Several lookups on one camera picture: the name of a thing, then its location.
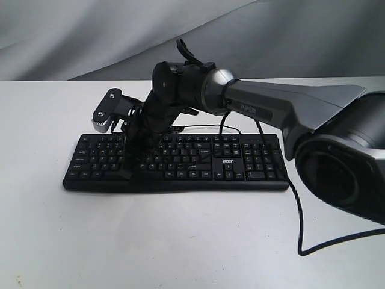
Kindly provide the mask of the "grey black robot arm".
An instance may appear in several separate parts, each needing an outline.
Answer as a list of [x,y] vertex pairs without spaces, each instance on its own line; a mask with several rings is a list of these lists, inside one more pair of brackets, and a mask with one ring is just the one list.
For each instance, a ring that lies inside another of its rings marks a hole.
[[303,86],[236,79],[203,63],[182,39],[183,63],[160,62],[125,129],[132,170],[160,144],[182,110],[236,112],[282,132],[284,153],[318,199],[384,223],[384,92],[357,85]]

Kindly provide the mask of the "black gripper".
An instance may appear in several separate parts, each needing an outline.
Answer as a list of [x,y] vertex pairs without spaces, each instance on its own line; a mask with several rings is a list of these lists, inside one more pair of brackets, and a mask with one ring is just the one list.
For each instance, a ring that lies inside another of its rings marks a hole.
[[141,111],[135,113],[125,129],[123,161],[119,175],[131,179],[141,163],[141,151],[153,151],[180,115],[180,104],[149,93]]

